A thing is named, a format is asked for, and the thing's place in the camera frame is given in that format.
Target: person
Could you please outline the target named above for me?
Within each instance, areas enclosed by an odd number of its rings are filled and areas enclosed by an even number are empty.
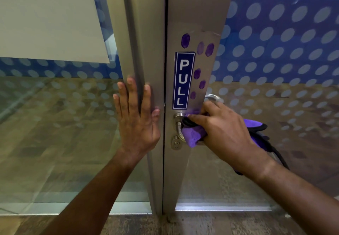
[[[160,138],[160,111],[151,112],[151,89],[144,86],[141,111],[133,78],[118,82],[113,95],[121,147],[108,164],[46,227],[43,235],[100,234],[109,212],[137,163]],[[244,120],[222,103],[204,102],[202,113],[189,118],[207,132],[206,146],[221,160],[257,183],[307,234],[339,234],[339,202],[290,172],[253,143]]]

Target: dark purple spot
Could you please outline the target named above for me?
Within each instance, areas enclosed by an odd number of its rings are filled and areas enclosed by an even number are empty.
[[[198,53],[198,55],[201,55],[202,53],[204,53],[204,47],[205,47],[205,44],[201,41],[201,42],[198,44],[198,47],[197,47],[197,53]]]
[[[210,57],[213,54],[213,50],[214,50],[214,44],[210,43],[207,48],[206,48],[206,56]]]
[[[201,81],[200,84],[199,84],[199,88],[200,89],[203,89],[206,85],[206,81]]]
[[[195,78],[196,80],[200,77],[200,74],[201,74],[201,70],[198,68],[194,71],[194,74],[193,74],[193,78]]]
[[[190,96],[190,98],[191,99],[195,99],[195,97],[197,96],[197,93],[196,92],[191,92],[191,96]]]
[[[181,38],[181,46],[187,48],[189,46],[189,40],[191,39],[188,33],[184,34]]]

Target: person's left hand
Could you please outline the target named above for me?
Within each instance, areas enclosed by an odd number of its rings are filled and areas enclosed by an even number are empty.
[[[141,103],[141,113],[138,108],[137,85],[133,78],[127,78],[127,87],[118,82],[120,97],[113,95],[115,108],[118,116],[119,131],[121,136],[121,148],[130,161],[139,161],[147,152],[151,151],[160,139],[158,121],[160,110],[155,109],[152,113],[150,86],[144,86],[144,95]]]

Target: hand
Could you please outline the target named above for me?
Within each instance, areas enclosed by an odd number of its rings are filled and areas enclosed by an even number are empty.
[[[210,116],[192,114],[188,117],[204,127],[207,132],[204,139],[206,146],[221,160],[246,175],[249,166],[254,164],[255,156],[267,156],[252,141],[243,118],[232,109],[220,102],[214,104],[206,101],[202,110],[204,112]]]
[[[118,116],[121,136],[120,153],[128,157],[128,161],[139,162],[147,152],[151,151],[160,139],[158,121],[160,110],[150,111],[150,86],[144,86],[144,95],[139,113],[137,85],[133,78],[127,78],[127,87],[118,82],[120,97],[113,95]]]

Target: blue sign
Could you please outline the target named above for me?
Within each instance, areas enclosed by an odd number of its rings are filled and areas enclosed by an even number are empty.
[[[173,109],[187,109],[194,59],[194,52],[175,53]]]

